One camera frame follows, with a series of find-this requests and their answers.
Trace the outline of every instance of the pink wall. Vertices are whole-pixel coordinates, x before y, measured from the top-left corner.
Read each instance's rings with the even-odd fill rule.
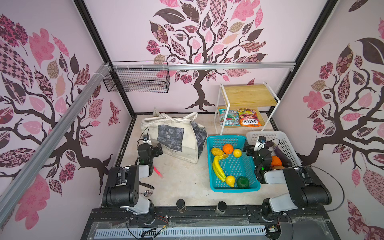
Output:
[[[0,80],[3,193],[102,60],[70,0],[7,2],[0,14],[0,65],[7,64]],[[2,226],[1,238],[79,239],[90,210],[100,205],[129,122],[120,96],[102,83]]]
[[[342,184],[329,212],[341,239],[384,237],[383,13],[381,0],[341,1],[274,117],[303,163]],[[319,176],[337,207],[340,187]]]
[[[135,2],[96,0],[87,1],[87,5],[113,61],[157,58],[158,60],[167,59],[168,62],[171,62],[175,58],[174,63],[209,63],[209,56],[212,53],[212,62],[219,63],[226,58],[232,58],[230,62],[237,62],[239,58],[253,54],[258,54],[254,58],[263,62],[294,61],[325,2],[325,0],[273,2],[265,0],[146,0]],[[179,14],[181,17],[170,17],[172,15],[167,12]],[[212,31],[201,28],[197,31],[186,32],[186,28],[184,28],[186,26],[198,29],[199,22],[206,23],[207,21],[204,21],[206,16],[213,23]],[[243,28],[247,24],[251,24],[251,28],[244,34],[245,37],[241,38]],[[153,30],[157,37],[158,34],[161,36],[167,34],[163,38],[163,42],[153,35]],[[256,39],[252,38],[254,36],[252,33],[256,33],[255,30],[261,31]],[[222,38],[218,37],[215,40],[218,33],[225,34],[219,34],[222,35]],[[177,39],[174,36],[176,34],[184,36],[188,34],[189,38],[183,40],[179,37]],[[247,43],[252,43],[254,47],[241,47]],[[176,45],[180,45],[180,49],[185,49],[186,53],[184,54],[183,50],[177,51]],[[238,58],[235,57],[237,51],[240,53]],[[196,57],[198,58],[200,54],[202,54],[202,58],[198,61]],[[231,74],[225,70],[219,70],[217,73],[199,71],[199,77],[196,79],[193,78],[193,72],[179,73],[180,76],[185,75],[185,81],[183,81],[184,78],[181,80],[175,78],[177,73],[171,73],[168,93],[128,93],[134,110],[151,112],[156,106],[160,111],[212,112],[215,107],[210,104],[216,102],[220,83],[224,85],[247,84],[254,80],[255,84],[260,84],[267,81],[276,91],[288,70],[248,69],[241,74]],[[216,78],[207,79],[208,74],[213,74]]]

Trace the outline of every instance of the orange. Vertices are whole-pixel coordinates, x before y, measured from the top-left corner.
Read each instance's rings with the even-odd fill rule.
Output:
[[[272,156],[272,163],[271,166],[281,166],[283,165],[280,158],[278,156]]]
[[[231,154],[233,152],[233,146],[229,143],[223,146],[223,152],[226,154]]]

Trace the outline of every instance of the white floor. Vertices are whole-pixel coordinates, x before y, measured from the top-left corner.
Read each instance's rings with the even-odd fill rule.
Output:
[[[151,115],[138,115],[128,142],[127,149],[122,159],[121,166],[134,164],[137,158],[136,141],[139,139],[142,130],[140,122]],[[213,114],[200,114],[196,122],[207,128],[208,136],[216,135],[213,123]],[[249,131],[261,130],[261,127],[237,127],[224,129],[224,134],[246,135]],[[273,130],[270,124],[265,130]],[[211,190],[209,184],[209,172],[207,161],[207,148],[204,146],[197,164],[192,164],[168,155],[160,155],[154,158],[154,166],[161,172],[161,179],[155,172],[150,177],[141,179],[141,182],[148,183],[155,187],[153,194],[149,197],[155,206],[175,206],[180,198],[185,200],[187,206],[216,205],[224,201],[227,205],[262,204],[268,197],[275,197],[288,192],[286,185],[268,184],[261,185],[257,192],[250,193],[216,193]],[[148,188],[140,186],[140,192]]]

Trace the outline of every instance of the cable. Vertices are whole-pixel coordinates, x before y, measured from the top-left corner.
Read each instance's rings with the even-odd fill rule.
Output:
[[[332,178],[339,184],[339,186],[341,187],[341,190],[342,190],[342,192],[343,192],[343,200],[341,201],[340,205],[339,205],[337,208],[334,208],[334,209],[332,209],[332,210],[326,210],[326,211],[327,211],[327,212],[332,212],[332,211],[338,210],[338,209],[343,205],[344,200],[345,200],[345,192],[344,192],[344,188],[343,188],[343,186],[340,184],[340,182],[339,182],[334,176],[332,176],[330,173],[328,173],[328,172],[325,171],[325,170],[322,170],[322,169],[319,168],[319,167],[315,167],[315,166],[312,166],[312,165],[302,165],[302,166],[308,166],[308,167],[314,167],[314,168],[317,168],[317,169],[319,169],[319,170],[325,172],[325,173],[328,174],[329,176],[331,176],[331,177],[332,177]]]

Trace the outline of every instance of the spoon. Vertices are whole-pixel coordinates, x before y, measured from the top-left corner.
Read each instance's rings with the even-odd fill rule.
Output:
[[[144,192],[141,192],[140,194],[142,194],[144,197],[149,197],[153,194],[153,191],[152,190],[145,190]]]

